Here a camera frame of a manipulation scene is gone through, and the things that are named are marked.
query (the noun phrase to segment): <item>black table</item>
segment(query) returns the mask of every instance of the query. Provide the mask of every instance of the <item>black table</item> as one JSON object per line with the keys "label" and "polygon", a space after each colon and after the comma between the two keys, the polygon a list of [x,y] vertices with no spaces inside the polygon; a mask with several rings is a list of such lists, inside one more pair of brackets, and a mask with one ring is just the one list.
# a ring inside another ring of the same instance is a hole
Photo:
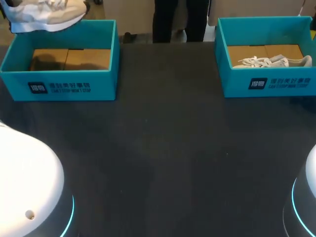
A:
{"label": "black table", "polygon": [[0,85],[0,118],[60,158],[84,237],[285,236],[316,116],[224,99],[213,47],[122,45],[114,102],[14,103]]}

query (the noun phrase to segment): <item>glowing blue ring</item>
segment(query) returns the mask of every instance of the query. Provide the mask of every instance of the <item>glowing blue ring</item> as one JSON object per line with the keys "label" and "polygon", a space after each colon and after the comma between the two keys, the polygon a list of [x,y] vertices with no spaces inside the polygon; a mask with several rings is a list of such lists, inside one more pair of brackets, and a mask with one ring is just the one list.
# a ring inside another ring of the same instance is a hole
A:
{"label": "glowing blue ring", "polygon": [[295,214],[297,216],[297,219],[301,222],[302,226],[305,228],[305,230],[313,237],[316,237],[313,235],[313,233],[305,226],[305,224],[303,223],[303,221],[301,220],[300,216],[298,215],[297,213],[297,210],[295,208],[295,204],[294,204],[294,185],[295,185],[295,182],[296,182],[296,179],[294,181],[294,184],[293,184],[293,187],[292,187],[292,203],[293,203],[293,208],[294,208],[294,211],[295,211]]}
{"label": "glowing blue ring", "polygon": [[68,228],[69,228],[69,226],[70,226],[70,223],[71,223],[71,221],[73,220],[74,211],[75,211],[75,199],[74,199],[74,196],[73,196],[73,211],[71,212],[71,216],[70,216],[69,222],[68,222],[68,224],[67,224],[67,226],[66,226],[64,232],[61,234],[60,237],[63,237],[63,236],[66,234],[66,232],[67,232],[67,230],[68,230]]}

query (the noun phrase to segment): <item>shoelace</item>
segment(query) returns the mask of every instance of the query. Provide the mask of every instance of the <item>shoelace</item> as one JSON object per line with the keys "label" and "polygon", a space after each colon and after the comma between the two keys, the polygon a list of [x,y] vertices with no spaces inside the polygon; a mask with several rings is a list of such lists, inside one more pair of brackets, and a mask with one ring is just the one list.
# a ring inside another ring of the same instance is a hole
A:
{"label": "shoelace", "polygon": [[66,6],[66,0],[39,0],[39,2],[45,2],[54,8],[64,8]]}
{"label": "shoelace", "polygon": [[272,62],[269,58],[257,58],[254,56],[253,58],[245,58],[239,60],[243,65],[251,66],[252,68],[260,68],[260,67],[271,67]]}

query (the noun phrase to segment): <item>black pants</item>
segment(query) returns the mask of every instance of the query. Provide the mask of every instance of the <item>black pants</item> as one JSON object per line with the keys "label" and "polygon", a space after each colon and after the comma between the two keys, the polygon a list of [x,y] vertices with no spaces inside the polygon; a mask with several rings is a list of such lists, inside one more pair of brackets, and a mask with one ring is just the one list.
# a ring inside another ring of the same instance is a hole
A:
{"label": "black pants", "polygon": [[[185,28],[187,42],[203,41],[207,22],[209,0],[186,0],[188,22]],[[178,0],[155,0],[153,42],[165,43],[171,40],[174,12]]]}

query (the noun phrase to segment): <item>shoe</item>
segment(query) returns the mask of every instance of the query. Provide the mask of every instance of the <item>shoe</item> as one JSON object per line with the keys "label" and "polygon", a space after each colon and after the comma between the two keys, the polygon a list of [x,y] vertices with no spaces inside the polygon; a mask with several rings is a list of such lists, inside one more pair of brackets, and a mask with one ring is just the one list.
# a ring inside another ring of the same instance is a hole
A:
{"label": "shoe", "polygon": [[90,9],[83,0],[23,0],[16,7],[5,0],[0,3],[12,33],[60,31],[80,21]]}
{"label": "shoe", "polygon": [[312,57],[305,56],[303,59],[289,59],[283,55],[278,55],[273,58],[245,58],[240,60],[242,65],[234,66],[233,68],[283,68],[283,67],[311,67]]}

